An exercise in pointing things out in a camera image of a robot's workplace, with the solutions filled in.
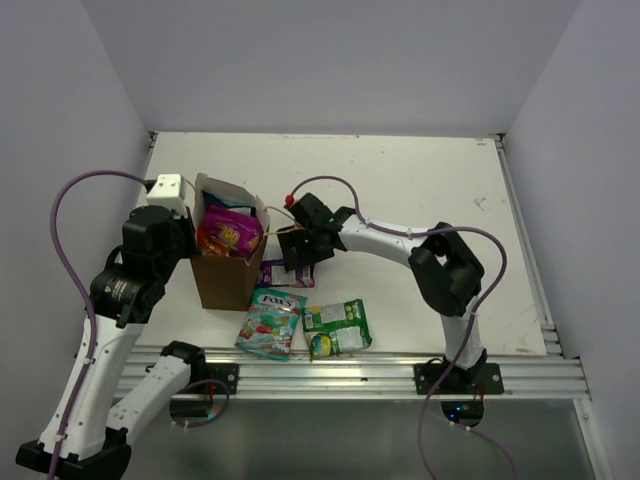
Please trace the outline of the red snack packet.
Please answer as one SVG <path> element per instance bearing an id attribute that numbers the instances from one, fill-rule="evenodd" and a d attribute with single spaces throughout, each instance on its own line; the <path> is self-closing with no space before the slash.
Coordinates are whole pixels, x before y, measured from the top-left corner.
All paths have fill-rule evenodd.
<path id="1" fill-rule="evenodd" d="M 230 257 L 234 252 L 237 235 L 226 225 L 214 230 L 200 226 L 196 230 L 196 240 L 204 254 Z"/>

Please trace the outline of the purple white snack packet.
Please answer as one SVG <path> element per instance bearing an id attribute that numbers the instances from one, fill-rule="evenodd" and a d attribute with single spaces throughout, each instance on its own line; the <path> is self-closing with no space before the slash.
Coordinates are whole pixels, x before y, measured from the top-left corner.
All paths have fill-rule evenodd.
<path id="1" fill-rule="evenodd" d="M 298 266 L 293 270 L 287 270 L 283 259 L 275 259 L 264 260 L 261 263 L 256 286 L 313 288 L 315 284 L 313 266 Z"/>

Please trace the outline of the purple grape candy bag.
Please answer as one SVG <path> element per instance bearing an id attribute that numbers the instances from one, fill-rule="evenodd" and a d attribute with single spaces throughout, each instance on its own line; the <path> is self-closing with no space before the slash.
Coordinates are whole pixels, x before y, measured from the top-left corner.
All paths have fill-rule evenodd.
<path id="1" fill-rule="evenodd" d="M 205 254 L 250 259 L 260 244 L 263 227 L 257 217 L 215 205 L 206 208 L 196 230 Z"/>

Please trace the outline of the brown paper bag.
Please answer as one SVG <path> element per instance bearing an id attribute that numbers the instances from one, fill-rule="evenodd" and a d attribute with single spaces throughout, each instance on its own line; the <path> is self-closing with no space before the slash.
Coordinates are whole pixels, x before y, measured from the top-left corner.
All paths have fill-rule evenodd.
<path id="1" fill-rule="evenodd" d="M 191 259 L 191 267 L 201 306 L 209 310 L 244 311 L 248 308 L 255 289 L 259 268 L 267 241 L 277 238 L 272 230 L 269 208 L 260 197 L 245 188 L 199 173 L 195 180 L 195 230 L 201 224 L 206 210 L 202 192 L 206 191 L 232 200 L 247 201 L 255 207 L 255 215 L 263 227 L 259 246 L 250 259 L 201 254 Z"/>

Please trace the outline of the green snack packet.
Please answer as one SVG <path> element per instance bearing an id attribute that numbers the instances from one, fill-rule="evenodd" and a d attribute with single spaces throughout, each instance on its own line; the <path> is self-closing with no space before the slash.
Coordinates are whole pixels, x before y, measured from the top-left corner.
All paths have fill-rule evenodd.
<path id="1" fill-rule="evenodd" d="M 305 307 L 302 321 L 312 360 L 358 352 L 373 343 L 365 303 L 360 298 Z"/>

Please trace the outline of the teal Fox's candy bag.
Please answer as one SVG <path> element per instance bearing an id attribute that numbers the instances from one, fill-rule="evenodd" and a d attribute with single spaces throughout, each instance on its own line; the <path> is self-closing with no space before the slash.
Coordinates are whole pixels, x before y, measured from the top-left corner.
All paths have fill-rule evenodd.
<path id="1" fill-rule="evenodd" d="M 235 346 L 263 358 L 286 361 L 306 296 L 271 288 L 254 291 Z"/>

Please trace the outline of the blue Kettle chips bag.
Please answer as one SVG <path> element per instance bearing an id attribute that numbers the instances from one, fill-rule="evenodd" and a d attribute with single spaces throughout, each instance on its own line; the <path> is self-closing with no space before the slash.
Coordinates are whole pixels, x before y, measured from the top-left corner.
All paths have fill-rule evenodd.
<path id="1" fill-rule="evenodd" d="M 254 216 L 255 207 L 247 201 L 232 200 L 206 191 L 202 192 L 204 207 L 209 210 L 213 207 L 235 211 L 237 213 Z"/>

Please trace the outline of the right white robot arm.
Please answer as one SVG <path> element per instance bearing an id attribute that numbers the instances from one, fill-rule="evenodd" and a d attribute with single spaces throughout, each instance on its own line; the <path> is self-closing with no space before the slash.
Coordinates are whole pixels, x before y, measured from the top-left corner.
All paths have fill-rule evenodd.
<path id="1" fill-rule="evenodd" d="M 408 268 L 426 304 L 442 320 L 445 337 L 445 379 L 451 389 L 468 392 L 481 380 L 486 361 L 477 325 L 471 321 L 479 300 L 484 267 L 460 235 L 446 223 L 436 225 L 442 233 L 420 239 L 389 227 L 365 224 L 350 207 L 331 211 L 315 195 L 296 199 L 288 195 L 285 209 L 296 228 L 277 231 L 288 270 L 315 265 L 337 251 L 374 255 Z"/>

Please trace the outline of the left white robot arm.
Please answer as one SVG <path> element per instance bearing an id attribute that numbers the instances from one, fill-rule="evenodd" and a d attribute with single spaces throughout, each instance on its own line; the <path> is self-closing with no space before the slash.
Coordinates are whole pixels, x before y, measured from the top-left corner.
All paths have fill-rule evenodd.
<path id="1" fill-rule="evenodd" d="M 19 447 L 18 465 L 58 479 L 119 479 L 135 441 L 170 398 L 205 386 L 204 351 L 172 341 L 147 376 L 114 399 L 176 265 L 198 253 L 189 209 L 144 206 L 130 213 L 121 245 L 91 283 L 81 345 L 61 401 L 40 437 Z"/>

